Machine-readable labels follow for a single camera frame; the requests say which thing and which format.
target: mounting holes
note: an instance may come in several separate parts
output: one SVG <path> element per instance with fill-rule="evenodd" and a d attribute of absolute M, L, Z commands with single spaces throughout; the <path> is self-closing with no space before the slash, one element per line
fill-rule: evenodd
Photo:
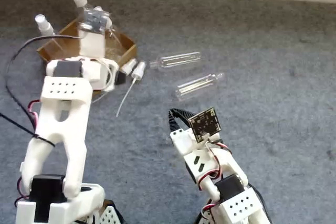
<path fill-rule="evenodd" d="M 198 171 L 199 171 L 199 172 L 203 171 L 203 168 L 204 168 L 204 164 L 201 164 L 201 165 L 199 166 Z"/>
<path fill-rule="evenodd" d="M 198 163 L 198 161 L 200 160 L 199 158 L 200 158 L 199 156 L 196 156 L 196 157 L 195 157 L 194 165 L 196 165 L 196 164 Z"/>

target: cardboard tray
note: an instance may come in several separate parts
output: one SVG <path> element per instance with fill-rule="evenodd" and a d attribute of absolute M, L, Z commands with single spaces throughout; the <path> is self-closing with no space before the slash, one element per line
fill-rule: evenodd
<path fill-rule="evenodd" d="M 77 21 L 72 21 L 65 28 L 63 28 L 59 34 L 78 36 Z M 110 52 L 110 49 L 113 49 L 115 46 L 116 40 L 113 37 L 110 38 L 109 33 L 106 32 L 105 58 L 115 60 L 119 66 L 122 66 L 130 59 L 136 58 L 136 44 L 125 34 L 117 33 L 117 36 L 120 38 L 120 42 L 123 46 L 123 54 L 121 57 L 116 57 L 116 55 L 113 55 Z M 52 39 L 45 43 L 42 47 L 38 48 L 37 52 L 45 62 L 49 62 L 55 59 L 75 57 L 79 55 L 79 41 L 77 39 Z"/>

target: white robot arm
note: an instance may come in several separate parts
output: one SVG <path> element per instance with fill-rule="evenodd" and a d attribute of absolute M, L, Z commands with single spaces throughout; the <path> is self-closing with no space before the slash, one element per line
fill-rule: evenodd
<path fill-rule="evenodd" d="M 79 219 L 87 224 L 122 223 L 112 206 L 99 217 L 105 196 L 101 186 L 82 184 L 92 93 L 112 90 L 119 69 L 104 58 L 107 13 L 88 10 L 86 14 L 79 26 L 80 55 L 47 66 L 35 133 L 49 142 L 32 138 L 28 144 L 20 171 L 29 201 L 18 203 L 16 224 L 70 224 Z M 60 142 L 68 158 L 65 176 L 42 175 L 46 158 Z"/>
<path fill-rule="evenodd" d="M 182 119 L 189 129 L 179 127 Z M 170 137 L 199 190 L 209 195 L 196 223 L 270 224 L 255 190 L 234 160 L 231 151 L 221 143 L 214 108 L 197 115 L 178 109 L 169 113 Z"/>

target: circuit board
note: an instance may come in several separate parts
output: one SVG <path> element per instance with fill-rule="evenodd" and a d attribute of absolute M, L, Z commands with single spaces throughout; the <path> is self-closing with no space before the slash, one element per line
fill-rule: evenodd
<path fill-rule="evenodd" d="M 212 136 L 221 131 L 221 125 L 219 124 L 214 108 L 205 110 L 189 118 L 188 121 L 198 143 L 204 140 L 202 136 L 206 134 Z"/>

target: black ribbon cable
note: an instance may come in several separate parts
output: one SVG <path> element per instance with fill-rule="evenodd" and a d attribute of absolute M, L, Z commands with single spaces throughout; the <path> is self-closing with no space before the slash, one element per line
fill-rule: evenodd
<path fill-rule="evenodd" d="M 169 129 L 171 132 L 177 131 L 181 127 L 178 125 L 175 118 L 180 118 L 182 122 L 185 123 L 189 127 L 188 119 L 192 118 L 195 113 L 187 111 L 187 110 L 180 110 L 180 109 L 170 109 L 168 112 L 168 120 L 169 120 Z"/>

